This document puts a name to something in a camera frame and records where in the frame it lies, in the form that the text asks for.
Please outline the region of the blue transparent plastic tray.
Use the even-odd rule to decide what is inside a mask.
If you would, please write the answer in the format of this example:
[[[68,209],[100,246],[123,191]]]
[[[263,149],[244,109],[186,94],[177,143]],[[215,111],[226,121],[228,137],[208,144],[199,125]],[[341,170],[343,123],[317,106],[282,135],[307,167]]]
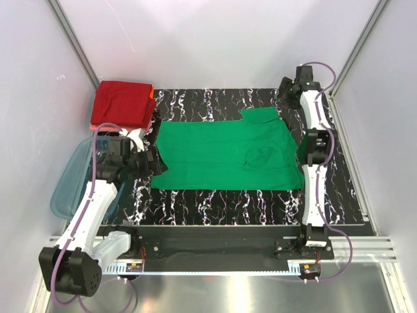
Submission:
[[[69,160],[50,201],[55,216],[72,220],[84,194],[89,193],[87,183],[91,180],[93,154],[100,158],[107,152],[110,136],[98,136],[83,140]]]

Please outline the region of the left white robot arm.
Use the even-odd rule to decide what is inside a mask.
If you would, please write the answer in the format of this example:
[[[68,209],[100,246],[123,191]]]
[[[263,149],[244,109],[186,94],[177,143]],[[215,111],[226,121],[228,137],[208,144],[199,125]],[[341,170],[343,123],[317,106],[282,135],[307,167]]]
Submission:
[[[104,270],[119,256],[134,258],[143,251],[137,230],[115,226],[103,241],[94,239],[108,209],[117,203],[125,183],[167,171],[155,143],[141,148],[127,136],[111,137],[104,153],[92,144],[91,178],[67,229],[53,247],[38,256],[46,289],[52,294],[93,296]]]

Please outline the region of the green t shirt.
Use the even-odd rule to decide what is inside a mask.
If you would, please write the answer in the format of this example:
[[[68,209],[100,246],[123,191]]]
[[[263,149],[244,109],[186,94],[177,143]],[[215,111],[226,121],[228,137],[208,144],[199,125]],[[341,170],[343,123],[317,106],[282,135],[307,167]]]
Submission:
[[[272,190],[304,187],[293,140],[276,108],[241,110],[234,121],[164,121],[156,140],[168,170],[159,190]]]

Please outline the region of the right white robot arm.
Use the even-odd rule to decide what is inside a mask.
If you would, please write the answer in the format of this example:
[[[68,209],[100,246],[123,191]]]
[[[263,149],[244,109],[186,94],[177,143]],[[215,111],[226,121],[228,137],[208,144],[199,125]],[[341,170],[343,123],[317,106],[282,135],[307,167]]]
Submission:
[[[306,118],[306,133],[297,151],[305,179],[305,206],[300,232],[290,249],[306,259],[318,259],[328,248],[324,193],[327,167],[336,141],[323,108],[325,89],[313,77],[314,64],[297,66],[295,78],[284,77],[278,88],[278,98],[288,107],[302,110]]]

